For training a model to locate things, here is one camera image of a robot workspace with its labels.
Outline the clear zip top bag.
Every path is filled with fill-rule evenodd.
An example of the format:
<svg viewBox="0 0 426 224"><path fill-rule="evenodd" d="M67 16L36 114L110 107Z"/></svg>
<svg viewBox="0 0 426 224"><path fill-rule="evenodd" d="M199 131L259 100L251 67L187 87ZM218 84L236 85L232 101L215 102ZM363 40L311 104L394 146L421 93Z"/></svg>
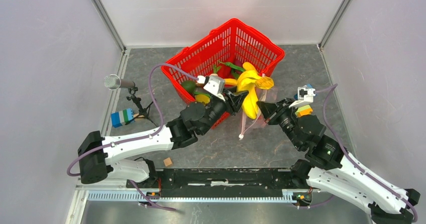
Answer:
<svg viewBox="0 0 426 224"><path fill-rule="evenodd" d="M273 86L270 89L260 89L254 86L249 91L247 110L242 111L241 116L241 130L238 135L239 140L242 140L249 131L252 129L263 128L266 126L264 118L262 117L261 111L257 106L257 101L273 101L277 100L278 88Z"/></svg>

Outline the yellow toy banana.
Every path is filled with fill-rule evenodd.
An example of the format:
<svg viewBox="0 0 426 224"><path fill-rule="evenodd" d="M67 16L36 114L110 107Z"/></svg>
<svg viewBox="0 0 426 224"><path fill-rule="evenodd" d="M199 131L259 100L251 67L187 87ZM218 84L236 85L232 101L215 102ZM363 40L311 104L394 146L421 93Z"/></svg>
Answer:
<svg viewBox="0 0 426 224"><path fill-rule="evenodd" d="M242 67L246 70L242 72L238 79L226 78L225 85L236 86L237 92L243 90L252 90L254 86L259 87L260 89L270 89L274 86L274 81L271 77L261 76L254 65L250 62L244 62ZM245 98L242 109L247 110L251 105L248 103L248 96Z"/></svg>

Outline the green toy avocado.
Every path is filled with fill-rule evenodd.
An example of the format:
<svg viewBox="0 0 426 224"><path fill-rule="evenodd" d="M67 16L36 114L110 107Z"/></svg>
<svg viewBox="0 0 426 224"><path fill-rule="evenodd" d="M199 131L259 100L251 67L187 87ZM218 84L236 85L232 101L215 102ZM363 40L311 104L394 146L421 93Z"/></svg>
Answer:
<svg viewBox="0 0 426 224"><path fill-rule="evenodd" d="M180 86L189 94L193 94L197 88L196 82L192 80L183 81L181 82Z"/></svg>

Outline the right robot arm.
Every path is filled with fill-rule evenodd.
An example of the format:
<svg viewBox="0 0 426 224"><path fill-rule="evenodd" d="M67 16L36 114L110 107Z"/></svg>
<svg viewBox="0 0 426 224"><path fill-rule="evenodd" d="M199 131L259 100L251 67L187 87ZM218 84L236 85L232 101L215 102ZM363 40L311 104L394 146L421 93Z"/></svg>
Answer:
<svg viewBox="0 0 426 224"><path fill-rule="evenodd" d="M341 198L370 215L373 223L414 223L414 206L420 193L399 188L369 170L346 148L325 135L326 127L315 115L297 117L293 100L258 101L268 125L278 125L305 158L291 169L297 188L312 187Z"/></svg>

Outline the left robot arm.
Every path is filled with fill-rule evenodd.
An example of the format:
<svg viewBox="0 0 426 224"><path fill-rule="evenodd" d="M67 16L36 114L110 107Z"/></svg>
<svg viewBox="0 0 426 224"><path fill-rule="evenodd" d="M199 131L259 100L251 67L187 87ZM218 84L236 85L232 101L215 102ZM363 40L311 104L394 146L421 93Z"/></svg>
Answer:
<svg viewBox="0 0 426 224"><path fill-rule="evenodd" d="M225 89L223 99L212 96L210 102L192 102L179 117L149 131L124 136L103 137L100 131L90 132L80 145L76 162L80 181L94 184L107 178L129 179L153 187L158 174L152 161L132 161L133 156L185 148L205 135L224 115L234 115L242 108L248 91Z"/></svg>

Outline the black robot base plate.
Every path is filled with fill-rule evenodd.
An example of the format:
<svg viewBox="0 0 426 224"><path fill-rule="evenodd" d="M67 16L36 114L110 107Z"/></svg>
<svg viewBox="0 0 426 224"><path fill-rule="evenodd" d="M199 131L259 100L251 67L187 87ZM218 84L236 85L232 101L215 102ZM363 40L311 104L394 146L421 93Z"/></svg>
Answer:
<svg viewBox="0 0 426 224"><path fill-rule="evenodd" d="M284 189L309 189L286 168L158 169L136 186L158 188L160 197L184 198L281 197Z"/></svg>

